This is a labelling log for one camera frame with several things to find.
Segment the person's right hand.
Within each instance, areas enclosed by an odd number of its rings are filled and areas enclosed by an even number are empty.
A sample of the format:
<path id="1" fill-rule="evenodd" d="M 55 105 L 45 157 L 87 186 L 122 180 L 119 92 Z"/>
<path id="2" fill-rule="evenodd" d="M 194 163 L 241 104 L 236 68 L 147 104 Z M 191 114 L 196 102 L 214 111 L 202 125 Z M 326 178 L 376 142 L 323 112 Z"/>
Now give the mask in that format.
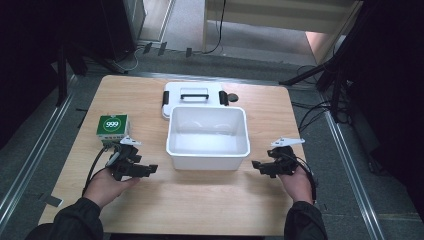
<path id="1" fill-rule="evenodd" d="M 313 204 L 312 187 L 306 172 L 298 166 L 292 175 L 279 175 L 286 193 L 294 202 Z"/>

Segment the black metal stand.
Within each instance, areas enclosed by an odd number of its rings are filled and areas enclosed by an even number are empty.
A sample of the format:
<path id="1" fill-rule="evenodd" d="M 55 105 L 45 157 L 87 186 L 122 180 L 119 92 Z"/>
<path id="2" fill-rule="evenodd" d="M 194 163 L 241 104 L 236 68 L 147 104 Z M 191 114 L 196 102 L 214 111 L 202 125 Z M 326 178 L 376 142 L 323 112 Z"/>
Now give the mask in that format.
<path id="1" fill-rule="evenodd" d="M 87 56 L 96 63 L 105 67 L 112 73 L 125 74 L 127 70 L 121 70 L 118 67 L 101 58 L 97 53 L 91 51 L 75 42 L 64 42 L 60 45 L 57 51 L 57 79 L 58 79 L 58 99 L 56 106 L 61 106 L 68 97 L 68 78 L 67 65 L 70 65 L 72 70 L 79 74 L 85 75 L 88 71 L 83 57 Z"/>

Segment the black tripod stand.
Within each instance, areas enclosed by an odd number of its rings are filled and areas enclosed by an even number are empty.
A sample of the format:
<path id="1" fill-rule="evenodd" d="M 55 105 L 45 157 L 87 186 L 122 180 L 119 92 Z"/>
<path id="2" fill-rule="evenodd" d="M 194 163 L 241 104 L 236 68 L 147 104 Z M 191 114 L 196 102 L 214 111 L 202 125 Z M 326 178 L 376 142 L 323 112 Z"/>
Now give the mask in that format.
<path id="1" fill-rule="evenodd" d="M 279 82 L 280 85 L 292 86 L 309 77 L 321 73 L 321 76 L 315 86 L 319 92 L 325 92 L 330 87 L 333 87 L 332 98 L 330 100 L 330 113 L 336 122 L 340 121 L 338 118 L 338 112 L 342 83 L 346 73 L 344 67 L 347 65 L 348 53 L 353 49 L 355 39 L 364 25 L 366 15 L 362 14 L 361 9 L 358 9 L 355 13 L 352 13 L 350 17 L 355 18 L 353 26 L 338 50 L 329 60 L 314 67 L 312 70 L 300 74 L 299 76 Z"/>

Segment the person's left hand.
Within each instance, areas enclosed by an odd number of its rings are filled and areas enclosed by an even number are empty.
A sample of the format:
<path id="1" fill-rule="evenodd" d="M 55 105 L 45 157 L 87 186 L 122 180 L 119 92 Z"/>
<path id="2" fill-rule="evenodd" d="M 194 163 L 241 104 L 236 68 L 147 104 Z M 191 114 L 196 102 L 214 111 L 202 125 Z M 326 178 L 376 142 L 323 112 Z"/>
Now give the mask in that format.
<path id="1" fill-rule="evenodd" d="M 83 197 L 94 202 L 100 209 L 114 201 L 127 189 L 140 182 L 139 178 L 130 178 L 125 181 L 114 179 L 108 168 L 98 171 L 91 179 Z"/>

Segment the green and white carton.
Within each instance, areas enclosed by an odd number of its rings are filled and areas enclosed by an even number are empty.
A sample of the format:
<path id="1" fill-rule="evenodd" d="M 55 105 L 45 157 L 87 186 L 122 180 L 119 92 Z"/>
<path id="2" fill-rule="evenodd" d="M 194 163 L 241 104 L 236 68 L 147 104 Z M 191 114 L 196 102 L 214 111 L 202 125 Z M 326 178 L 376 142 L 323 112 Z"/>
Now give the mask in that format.
<path id="1" fill-rule="evenodd" d="M 120 142 L 130 132 L 129 117 L 121 115 L 102 115 L 99 118 L 96 135 L 102 143 Z"/>

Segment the light wooden furniture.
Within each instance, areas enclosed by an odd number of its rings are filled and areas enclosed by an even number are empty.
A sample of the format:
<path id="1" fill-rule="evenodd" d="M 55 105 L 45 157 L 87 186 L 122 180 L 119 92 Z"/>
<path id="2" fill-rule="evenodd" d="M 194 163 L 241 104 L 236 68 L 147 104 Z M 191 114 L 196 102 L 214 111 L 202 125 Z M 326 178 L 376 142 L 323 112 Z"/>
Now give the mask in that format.
<path id="1" fill-rule="evenodd" d="M 305 31 L 317 64 L 355 23 L 362 0 L 204 0 L 208 20 Z"/>

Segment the white plastic storage box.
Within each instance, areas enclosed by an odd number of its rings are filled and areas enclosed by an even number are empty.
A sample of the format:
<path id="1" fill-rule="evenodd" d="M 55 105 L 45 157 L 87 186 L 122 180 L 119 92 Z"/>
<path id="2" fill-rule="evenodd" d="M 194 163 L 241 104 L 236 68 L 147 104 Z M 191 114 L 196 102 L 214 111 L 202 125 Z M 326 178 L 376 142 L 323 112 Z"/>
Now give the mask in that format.
<path id="1" fill-rule="evenodd" d="M 245 111 L 240 107 L 176 106 L 166 151 L 177 170 L 237 170 L 250 154 Z"/>

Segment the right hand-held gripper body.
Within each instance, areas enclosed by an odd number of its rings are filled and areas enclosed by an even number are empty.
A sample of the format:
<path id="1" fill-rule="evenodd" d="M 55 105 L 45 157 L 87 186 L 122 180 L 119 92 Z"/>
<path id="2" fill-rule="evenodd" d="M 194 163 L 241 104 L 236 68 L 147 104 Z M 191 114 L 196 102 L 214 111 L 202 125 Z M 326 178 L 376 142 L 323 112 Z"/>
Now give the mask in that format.
<path id="1" fill-rule="evenodd" d="M 296 155 L 292 149 L 292 145 L 302 144 L 305 140 L 302 138 L 285 138 L 280 137 L 271 143 L 271 150 L 267 151 L 269 157 L 274 159 L 274 162 L 269 168 L 274 170 L 277 175 L 292 175 L 294 170 L 299 165 Z"/>

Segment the black curtain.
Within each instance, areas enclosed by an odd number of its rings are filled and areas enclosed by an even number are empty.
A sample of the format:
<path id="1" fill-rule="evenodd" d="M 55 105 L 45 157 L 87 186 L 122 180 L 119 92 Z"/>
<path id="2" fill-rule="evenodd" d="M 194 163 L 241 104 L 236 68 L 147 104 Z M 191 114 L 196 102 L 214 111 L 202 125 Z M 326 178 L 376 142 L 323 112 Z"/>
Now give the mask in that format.
<path id="1" fill-rule="evenodd" d="M 424 0 L 364 0 L 352 33 L 350 93 L 378 141 L 370 155 L 424 220 Z"/>
<path id="2" fill-rule="evenodd" d="M 0 0 L 0 149 L 58 89 L 64 42 L 105 60 L 134 51 L 125 0 Z"/>

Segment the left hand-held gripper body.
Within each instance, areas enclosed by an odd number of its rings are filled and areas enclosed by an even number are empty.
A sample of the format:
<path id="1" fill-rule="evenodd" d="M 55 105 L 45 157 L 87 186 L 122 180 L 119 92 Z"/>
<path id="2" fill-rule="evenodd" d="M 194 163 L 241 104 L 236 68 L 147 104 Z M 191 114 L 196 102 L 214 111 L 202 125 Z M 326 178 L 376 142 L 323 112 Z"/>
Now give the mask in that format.
<path id="1" fill-rule="evenodd" d="M 114 145 L 114 153 L 105 167 L 112 172 L 115 180 L 121 181 L 123 177 L 131 177 L 130 174 L 137 171 L 141 156 L 138 155 L 136 145 L 139 145 L 139 142 L 129 136 Z"/>

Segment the metal floor rail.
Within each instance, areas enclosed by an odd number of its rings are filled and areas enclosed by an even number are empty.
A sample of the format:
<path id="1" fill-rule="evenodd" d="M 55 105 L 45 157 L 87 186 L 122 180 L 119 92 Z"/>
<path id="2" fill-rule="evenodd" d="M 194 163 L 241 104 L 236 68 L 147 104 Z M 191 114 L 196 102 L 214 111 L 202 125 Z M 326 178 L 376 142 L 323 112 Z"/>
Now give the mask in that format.
<path id="1" fill-rule="evenodd" d="M 68 95 L 63 102 L 56 105 L 48 96 L 0 150 L 0 235 L 63 119 L 77 84 L 73 74 L 67 81 Z"/>
<path id="2" fill-rule="evenodd" d="M 341 129 L 333 120 L 330 113 L 326 113 L 325 118 L 339 152 L 341 162 L 347 174 L 347 178 L 355 196 L 362 219 L 370 236 L 370 240 L 386 240 L 370 197 L 354 164 Z"/>

